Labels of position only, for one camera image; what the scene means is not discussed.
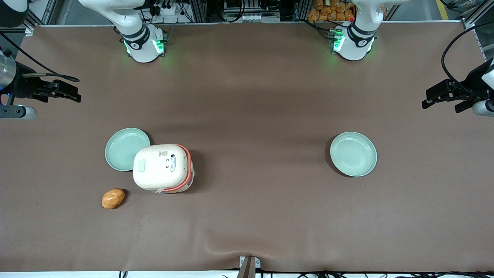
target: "rice cooker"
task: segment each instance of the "rice cooker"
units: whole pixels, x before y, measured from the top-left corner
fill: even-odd
[[[189,150],[178,144],[145,147],[134,158],[133,176],[142,189],[155,193],[187,190],[194,180]]]

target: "table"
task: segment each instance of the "table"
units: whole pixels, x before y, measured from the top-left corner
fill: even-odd
[[[305,24],[176,26],[166,56],[138,64],[111,27],[37,27],[22,47],[80,78],[82,102],[20,100],[38,119],[1,121],[0,269],[212,270],[255,255],[268,271],[492,270],[493,119],[421,108],[461,30],[386,23],[349,62]],[[460,80],[481,64],[474,35],[446,62]],[[111,169],[105,144],[127,127],[189,148],[192,187],[153,194]],[[345,131],[375,144],[365,177],[329,159]],[[114,187],[129,197],[104,210]]]

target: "label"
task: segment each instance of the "label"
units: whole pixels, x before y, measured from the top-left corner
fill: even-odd
[[[177,167],[177,159],[175,158],[175,155],[171,155],[171,169],[170,171],[175,171],[175,167]]]

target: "orange trim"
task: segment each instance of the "orange trim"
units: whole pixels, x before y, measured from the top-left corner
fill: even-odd
[[[173,187],[173,188],[168,188],[168,189],[163,189],[161,190],[161,192],[168,192],[168,191],[173,191],[173,190],[177,190],[177,189],[181,189],[182,187],[184,187],[190,180],[190,176],[192,175],[192,168],[191,168],[191,165],[192,165],[192,161],[191,161],[191,158],[190,158],[190,153],[189,153],[189,150],[187,150],[186,147],[182,146],[182,145],[179,145],[179,144],[175,144],[179,147],[181,147],[182,149],[185,150],[186,154],[187,154],[187,177],[185,178],[184,182],[179,185],[179,186],[176,186],[176,187]]]

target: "plate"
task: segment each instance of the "plate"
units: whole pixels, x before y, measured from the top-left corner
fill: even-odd
[[[367,175],[377,163],[374,144],[357,132],[345,132],[336,136],[329,151],[336,168],[351,177]]]
[[[118,171],[130,171],[134,167],[134,157],[143,148],[151,145],[144,131],[126,128],[113,134],[105,148],[108,165]]]

